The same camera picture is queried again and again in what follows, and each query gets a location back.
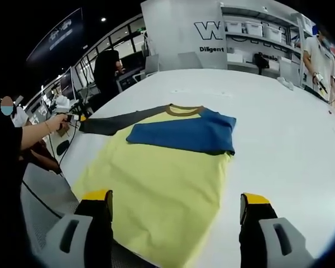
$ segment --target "white table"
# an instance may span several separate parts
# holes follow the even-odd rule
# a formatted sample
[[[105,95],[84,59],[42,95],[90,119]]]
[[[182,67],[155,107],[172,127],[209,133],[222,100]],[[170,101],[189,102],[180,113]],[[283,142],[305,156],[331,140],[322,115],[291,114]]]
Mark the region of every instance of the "white table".
[[[318,257],[335,235],[335,111],[302,89],[226,70],[165,71],[137,83],[92,118],[168,103],[204,105],[237,118],[236,155],[226,191],[196,267],[239,267],[240,194],[261,194],[287,218]],[[73,185],[109,137],[78,133],[62,162]]]

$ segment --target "blue sleeve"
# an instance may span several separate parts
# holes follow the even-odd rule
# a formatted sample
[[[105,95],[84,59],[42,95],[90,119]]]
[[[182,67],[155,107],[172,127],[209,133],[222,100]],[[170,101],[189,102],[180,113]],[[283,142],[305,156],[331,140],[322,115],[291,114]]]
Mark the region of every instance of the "blue sleeve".
[[[229,152],[233,155],[232,131],[235,124],[235,118],[211,111],[201,114],[201,118],[136,124],[127,141],[211,154]]]

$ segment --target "yellow object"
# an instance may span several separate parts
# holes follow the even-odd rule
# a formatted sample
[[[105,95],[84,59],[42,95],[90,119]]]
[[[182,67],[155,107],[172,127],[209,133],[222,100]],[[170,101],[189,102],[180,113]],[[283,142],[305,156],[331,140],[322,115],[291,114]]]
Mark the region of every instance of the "yellow object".
[[[200,109],[170,107],[139,123],[198,118]],[[109,139],[73,191],[112,189],[114,239],[161,267],[190,267],[219,210],[229,156],[130,144],[132,128]]]
[[[85,200],[104,200],[105,197],[106,197],[107,191],[108,191],[108,189],[88,192],[82,197],[82,199],[85,199]]]
[[[247,204],[270,204],[269,200],[262,195],[243,193],[247,198]]]

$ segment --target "person in white shirt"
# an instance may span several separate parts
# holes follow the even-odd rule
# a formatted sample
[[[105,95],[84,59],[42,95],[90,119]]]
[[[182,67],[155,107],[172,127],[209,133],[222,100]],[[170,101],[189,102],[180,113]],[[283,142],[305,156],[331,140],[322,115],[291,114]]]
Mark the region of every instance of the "person in white shirt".
[[[20,106],[13,106],[11,114],[11,121],[15,127],[24,127],[32,125],[28,120],[27,113]],[[26,164],[31,162],[45,170],[52,170],[55,173],[61,173],[60,166],[56,159],[51,156],[47,150],[46,143],[41,140],[31,146],[29,149],[22,151],[19,160],[24,161]]]
[[[319,98],[321,95],[328,103],[331,101],[331,96],[335,94],[335,59],[330,51],[330,46],[330,42],[319,29],[316,36],[306,39],[303,55],[304,64],[313,77],[314,84],[313,89],[306,87],[306,90]],[[327,92],[320,90],[317,86],[317,74],[323,77],[322,84]]]

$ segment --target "bracelet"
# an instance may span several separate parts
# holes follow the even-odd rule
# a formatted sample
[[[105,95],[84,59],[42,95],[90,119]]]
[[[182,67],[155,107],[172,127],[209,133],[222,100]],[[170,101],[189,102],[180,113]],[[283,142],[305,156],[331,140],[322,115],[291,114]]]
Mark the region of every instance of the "bracelet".
[[[46,125],[46,127],[49,129],[49,133],[51,133],[52,131],[51,131],[50,127],[49,127],[49,124],[47,124],[46,121],[45,121],[45,125]]]

